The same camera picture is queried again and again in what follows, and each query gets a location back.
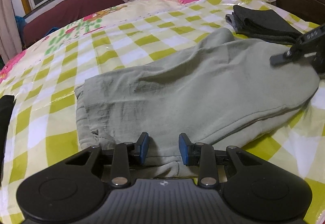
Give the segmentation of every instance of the checkered bedsheet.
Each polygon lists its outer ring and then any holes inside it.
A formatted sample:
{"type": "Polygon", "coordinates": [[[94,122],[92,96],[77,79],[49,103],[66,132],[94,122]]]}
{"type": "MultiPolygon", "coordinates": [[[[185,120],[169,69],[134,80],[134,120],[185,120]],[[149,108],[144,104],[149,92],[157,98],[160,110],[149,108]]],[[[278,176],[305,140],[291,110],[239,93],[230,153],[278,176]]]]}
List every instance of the checkered bedsheet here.
{"type": "MultiPolygon", "coordinates": [[[[234,4],[274,9],[301,32],[317,26],[265,1],[200,0],[114,26],[105,26],[105,16],[90,24],[79,20],[38,43],[37,50],[44,52],[44,58],[0,85],[0,96],[17,98],[5,147],[0,220],[20,223],[23,216],[15,197],[19,184],[80,150],[74,89],[85,79],[158,60],[196,45],[219,27],[233,31],[225,14],[232,12],[234,4]]],[[[309,104],[292,120],[244,147],[308,182],[313,201],[305,220],[310,224],[316,223],[325,209],[324,124],[325,82],[321,81],[309,104]]]]}

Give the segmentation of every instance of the metal screw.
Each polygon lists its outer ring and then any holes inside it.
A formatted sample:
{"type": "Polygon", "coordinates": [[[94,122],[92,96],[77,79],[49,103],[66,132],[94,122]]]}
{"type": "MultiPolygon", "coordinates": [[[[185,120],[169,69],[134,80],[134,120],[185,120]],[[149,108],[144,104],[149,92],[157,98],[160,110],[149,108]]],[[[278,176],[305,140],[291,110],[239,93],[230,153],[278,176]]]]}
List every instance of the metal screw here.
{"type": "Polygon", "coordinates": [[[203,184],[205,186],[212,186],[215,183],[217,183],[217,180],[214,179],[213,177],[204,177],[201,179],[201,184],[203,184]]]}
{"type": "Polygon", "coordinates": [[[115,177],[112,179],[112,183],[116,186],[122,186],[127,183],[127,179],[125,177],[115,177]]]}

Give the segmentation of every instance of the black folded clothing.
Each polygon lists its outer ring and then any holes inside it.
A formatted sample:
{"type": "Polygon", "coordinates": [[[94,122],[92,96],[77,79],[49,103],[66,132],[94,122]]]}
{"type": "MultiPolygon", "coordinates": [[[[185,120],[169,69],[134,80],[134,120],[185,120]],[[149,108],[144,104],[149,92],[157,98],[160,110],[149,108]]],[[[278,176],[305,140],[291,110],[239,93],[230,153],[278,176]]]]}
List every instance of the black folded clothing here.
{"type": "Polygon", "coordinates": [[[302,35],[274,10],[251,10],[239,5],[225,16],[237,34],[262,39],[270,43],[294,44],[302,35]]]}
{"type": "Polygon", "coordinates": [[[11,114],[15,105],[14,100],[15,97],[10,95],[5,95],[0,98],[0,175],[2,162],[4,159],[4,147],[7,138],[7,131],[11,119],[11,114]]]}

